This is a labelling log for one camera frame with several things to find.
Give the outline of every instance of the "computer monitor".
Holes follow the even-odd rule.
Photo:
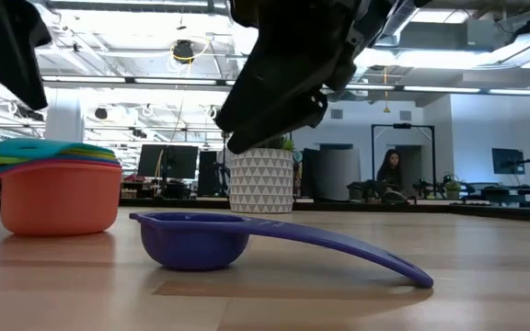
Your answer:
[[[524,165],[515,164],[515,162],[523,160],[523,151],[514,149],[492,148],[492,163],[494,165],[494,174],[524,175]]]
[[[195,146],[143,145],[138,176],[194,179],[198,151]]]

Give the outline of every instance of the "white planter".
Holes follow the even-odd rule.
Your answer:
[[[255,148],[233,155],[230,209],[248,213],[288,213],[294,205],[292,152]]]

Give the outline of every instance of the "table surface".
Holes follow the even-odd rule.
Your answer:
[[[428,291],[356,257],[256,236],[226,270],[168,271],[145,253],[132,211],[158,210],[121,208],[106,233],[68,238],[16,237],[0,223],[0,331],[530,330],[530,223],[271,217],[390,250],[434,277]]]

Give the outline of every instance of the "ceiling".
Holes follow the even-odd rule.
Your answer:
[[[30,0],[40,11],[53,35],[53,44],[37,51],[43,75],[179,77],[234,80],[257,38],[255,29],[233,24],[224,0]],[[530,13],[530,1],[435,0],[415,12],[409,24],[455,25],[471,20],[519,17]],[[197,56],[192,63],[178,63],[172,57],[176,40],[190,40]],[[391,50],[398,57],[405,50]],[[399,65],[362,65],[353,82],[407,84],[420,86],[530,86],[530,70],[497,67],[497,70],[413,68]],[[119,153],[134,163],[137,146],[143,141],[206,143],[222,148],[220,133],[210,117],[221,106],[225,91],[185,89],[83,88],[89,105],[87,127],[151,127],[146,139],[131,130],[87,130],[86,140],[122,146]],[[361,97],[375,102],[384,92]],[[392,100],[417,101],[423,93],[389,93]],[[0,128],[3,137],[42,136],[43,124],[18,115],[17,98],[0,86],[0,124],[34,124],[37,128]],[[106,108],[109,117],[99,120],[97,108]],[[182,132],[181,128],[196,128]]]

